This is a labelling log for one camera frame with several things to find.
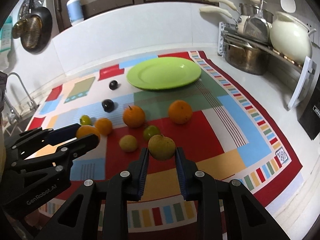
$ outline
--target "orange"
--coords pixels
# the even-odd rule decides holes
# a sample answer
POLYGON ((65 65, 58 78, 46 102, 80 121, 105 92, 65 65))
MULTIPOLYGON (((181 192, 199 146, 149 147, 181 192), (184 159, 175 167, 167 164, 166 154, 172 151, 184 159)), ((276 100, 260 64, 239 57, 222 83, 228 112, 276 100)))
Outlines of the orange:
POLYGON ((184 124, 191 119, 192 108, 187 102, 176 100, 169 106, 168 115, 172 122, 184 124))
POLYGON ((130 128, 138 128, 145 122, 146 115, 139 106, 128 106, 123 112, 123 122, 130 128))
POLYGON ((96 136, 98 136, 99 138, 99 141, 100 141, 100 133, 98 131, 97 128, 94 128, 92 127, 91 125, 83 125, 81 126, 77 132, 76 132, 76 137, 77 139, 83 137, 83 136, 86 136, 86 135, 89 135, 89 134, 95 134, 96 136))
POLYGON ((94 126, 103 136, 108 136, 112 132, 112 122, 108 118, 98 119, 94 126))

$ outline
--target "green plate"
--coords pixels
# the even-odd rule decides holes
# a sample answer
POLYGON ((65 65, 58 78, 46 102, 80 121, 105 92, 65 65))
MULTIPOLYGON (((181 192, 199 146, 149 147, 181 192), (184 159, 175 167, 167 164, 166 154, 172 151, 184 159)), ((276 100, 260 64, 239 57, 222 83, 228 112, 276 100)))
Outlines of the green plate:
POLYGON ((201 68, 180 57, 160 57, 143 61, 129 70, 127 80, 137 88, 160 90, 182 87, 200 77, 201 68))

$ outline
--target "dish rack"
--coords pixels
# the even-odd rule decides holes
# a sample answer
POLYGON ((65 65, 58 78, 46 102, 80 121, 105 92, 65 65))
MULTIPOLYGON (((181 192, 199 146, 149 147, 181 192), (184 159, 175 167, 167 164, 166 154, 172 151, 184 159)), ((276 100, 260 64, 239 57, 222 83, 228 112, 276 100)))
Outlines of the dish rack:
POLYGON ((251 41, 247 38, 237 35, 235 25, 220 22, 219 23, 219 36, 218 36, 218 54, 221 56, 225 56, 226 46, 224 44, 224 37, 230 36, 241 41, 245 41, 249 43, 251 46, 262 49, 263 51, 271 54, 272 56, 278 58, 282 62, 286 63, 292 69, 299 73, 300 77, 297 83, 296 88, 293 91, 293 95, 288 103, 288 110, 295 108, 303 99, 305 99, 312 81, 315 77, 316 72, 316 63, 309 57, 306 57, 303 66, 295 63, 293 60, 287 58, 285 55, 281 54, 280 52, 273 49, 272 46, 262 45, 258 42, 251 41))

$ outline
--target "white teapot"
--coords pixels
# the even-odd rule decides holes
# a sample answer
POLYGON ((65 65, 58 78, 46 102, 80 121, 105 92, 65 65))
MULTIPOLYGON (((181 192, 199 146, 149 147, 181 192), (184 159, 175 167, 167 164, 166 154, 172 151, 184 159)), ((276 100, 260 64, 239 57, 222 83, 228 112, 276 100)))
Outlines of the white teapot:
POLYGON ((303 65, 306 56, 312 57, 310 30, 302 21, 284 12, 276 12, 276 20, 270 29, 272 46, 296 63, 303 65))

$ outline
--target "stainless steel pot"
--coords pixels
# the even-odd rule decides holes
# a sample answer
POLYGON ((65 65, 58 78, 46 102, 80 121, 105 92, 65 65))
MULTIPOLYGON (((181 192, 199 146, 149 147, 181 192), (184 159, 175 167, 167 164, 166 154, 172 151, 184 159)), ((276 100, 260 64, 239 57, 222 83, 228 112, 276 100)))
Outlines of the stainless steel pot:
POLYGON ((225 37, 226 61, 244 72, 263 75, 268 68, 269 54, 249 43, 231 37, 225 37))
MULTIPOLYGON (((253 4, 244 4, 240 3, 240 14, 245 15, 245 16, 250 16, 257 14, 259 11, 259 6, 253 5, 253 4)), ((262 10, 263 17, 266 19, 267 22, 273 23, 273 13, 267 11, 267 10, 262 10)))

